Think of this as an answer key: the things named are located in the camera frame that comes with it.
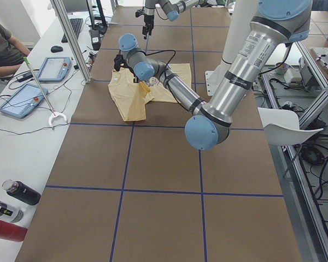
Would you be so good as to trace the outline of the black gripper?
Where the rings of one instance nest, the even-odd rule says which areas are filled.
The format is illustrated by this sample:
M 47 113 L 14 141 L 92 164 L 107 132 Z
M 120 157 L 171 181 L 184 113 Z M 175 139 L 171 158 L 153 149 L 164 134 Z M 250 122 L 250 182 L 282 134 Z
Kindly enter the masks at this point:
M 135 17 L 144 16 L 145 25 L 142 28 L 142 35 L 144 35 L 144 39 L 148 39 L 152 35 L 152 30 L 154 28 L 154 9 L 148 9 L 143 7 L 142 9 L 138 9 L 135 12 Z
M 114 69 L 119 72 L 121 68 L 128 68 L 128 65 L 123 55 L 117 54 L 114 58 Z

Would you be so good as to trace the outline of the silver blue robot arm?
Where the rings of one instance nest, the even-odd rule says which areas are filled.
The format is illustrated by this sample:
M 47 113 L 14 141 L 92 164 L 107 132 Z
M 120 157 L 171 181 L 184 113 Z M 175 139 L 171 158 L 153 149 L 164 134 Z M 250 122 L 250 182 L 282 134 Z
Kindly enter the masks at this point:
M 228 137 L 234 110 L 275 48 L 308 37 L 311 11 L 311 1 L 237 1 L 226 40 L 234 44 L 232 61 L 226 71 L 218 71 L 218 86 L 209 101 L 195 93 L 168 63 L 151 59 L 131 33 L 119 38 L 114 67 L 124 62 L 140 80 L 157 78 L 191 113 L 185 125 L 189 144 L 209 150 Z
M 144 39 L 151 36 L 152 30 L 154 29 L 155 10 L 158 4 L 163 10 L 169 21 L 174 21 L 178 18 L 179 14 L 186 10 L 201 4 L 205 4 L 207 1 L 204 0 L 191 0 L 191 1 L 178 1 L 171 3 L 169 0 L 145 0 L 142 9 L 139 9 L 135 13 L 135 17 L 144 16 L 144 23 L 142 29 L 142 35 Z

